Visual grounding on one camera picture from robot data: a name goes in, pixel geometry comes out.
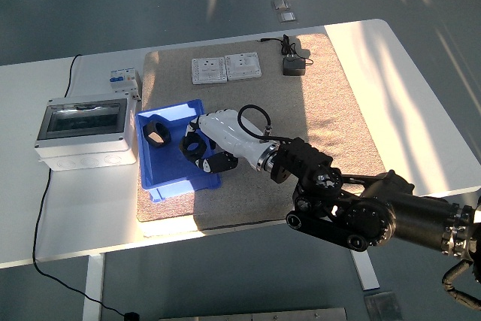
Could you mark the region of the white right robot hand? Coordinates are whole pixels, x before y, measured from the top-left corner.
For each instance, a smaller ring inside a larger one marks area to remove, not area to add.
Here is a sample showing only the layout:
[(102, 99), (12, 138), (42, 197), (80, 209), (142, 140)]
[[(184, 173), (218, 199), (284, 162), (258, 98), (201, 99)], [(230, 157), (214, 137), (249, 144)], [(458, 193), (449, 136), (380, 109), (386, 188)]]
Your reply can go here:
[(206, 173), (237, 167), (245, 159), (257, 171), (270, 171), (279, 143), (234, 110), (203, 114), (189, 122), (179, 148), (185, 158)]

